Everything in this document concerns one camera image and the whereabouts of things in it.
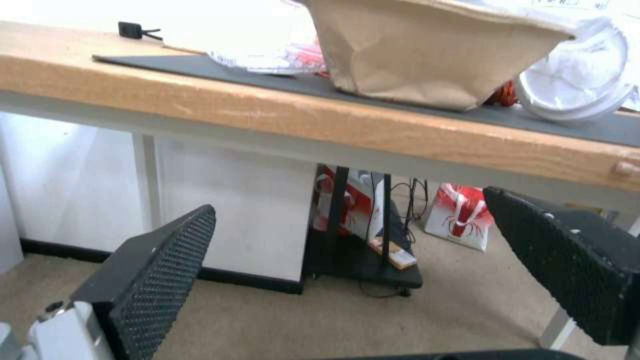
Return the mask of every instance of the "paper bag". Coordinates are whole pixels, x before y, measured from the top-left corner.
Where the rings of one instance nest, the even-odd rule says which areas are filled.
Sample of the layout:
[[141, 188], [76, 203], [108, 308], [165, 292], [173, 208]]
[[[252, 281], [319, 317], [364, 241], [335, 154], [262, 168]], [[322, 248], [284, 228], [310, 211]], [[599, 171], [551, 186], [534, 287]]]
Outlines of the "paper bag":
[[302, 0], [333, 84], [469, 110], [571, 38], [559, 26], [444, 0]]
[[424, 231], [484, 251], [492, 223], [482, 189], [444, 183], [438, 188]]

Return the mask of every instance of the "black baseboard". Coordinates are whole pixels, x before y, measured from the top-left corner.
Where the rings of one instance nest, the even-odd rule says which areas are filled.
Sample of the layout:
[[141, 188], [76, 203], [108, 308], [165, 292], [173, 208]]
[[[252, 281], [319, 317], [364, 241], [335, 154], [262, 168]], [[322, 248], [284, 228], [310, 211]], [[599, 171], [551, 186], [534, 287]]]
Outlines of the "black baseboard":
[[[72, 258], [91, 263], [102, 263], [111, 255], [108, 251], [87, 249], [72, 245], [62, 245], [31, 239], [20, 239], [22, 251], [32, 254]], [[252, 288], [279, 291], [288, 294], [302, 294], [302, 282], [277, 279], [274, 277], [245, 274], [228, 270], [203, 267], [198, 279], [224, 282], [227, 284], [250, 286]]]

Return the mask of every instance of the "wooden tabletop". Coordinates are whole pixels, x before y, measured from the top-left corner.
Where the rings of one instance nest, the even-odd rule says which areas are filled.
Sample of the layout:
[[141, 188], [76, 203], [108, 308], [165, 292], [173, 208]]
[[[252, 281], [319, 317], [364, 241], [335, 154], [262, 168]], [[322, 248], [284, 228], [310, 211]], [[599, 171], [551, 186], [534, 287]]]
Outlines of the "wooden tabletop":
[[98, 63], [153, 40], [0, 22], [0, 90], [640, 192], [640, 148]]

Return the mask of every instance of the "red and white bag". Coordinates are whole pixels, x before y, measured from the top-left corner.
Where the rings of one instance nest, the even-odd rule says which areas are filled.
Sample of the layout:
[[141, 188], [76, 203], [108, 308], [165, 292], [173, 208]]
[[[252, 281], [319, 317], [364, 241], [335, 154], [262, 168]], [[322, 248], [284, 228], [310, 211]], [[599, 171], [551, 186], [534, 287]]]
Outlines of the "red and white bag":
[[492, 223], [481, 188], [443, 183], [436, 193], [424, 231], [484, 251]]
[[[321, 165], [321, 172], [316, 178], [315, 187], [315, 191], [318, 193], [312, 221], [312, 227], [315, 230], [326, 230], [334, 177], [335, 167]], [[349, 170], [347, 188], [344, 192], [344, 206], [340, 215], [339, 235], [354, 234], [363, 240], [371, 241], [382, 230], [383, 183], [384, 181], [380, 181], [372, 186], [370, 172]]]

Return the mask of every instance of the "beige paper bag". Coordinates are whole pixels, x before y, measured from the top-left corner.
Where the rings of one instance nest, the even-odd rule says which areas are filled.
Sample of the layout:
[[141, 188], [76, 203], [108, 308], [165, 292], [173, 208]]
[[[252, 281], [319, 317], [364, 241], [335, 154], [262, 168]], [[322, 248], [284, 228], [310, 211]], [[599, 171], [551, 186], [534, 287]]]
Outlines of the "beige paper bag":
[[302, 0], [346, 92], [469, 110], [571, 34], [446, 0]]

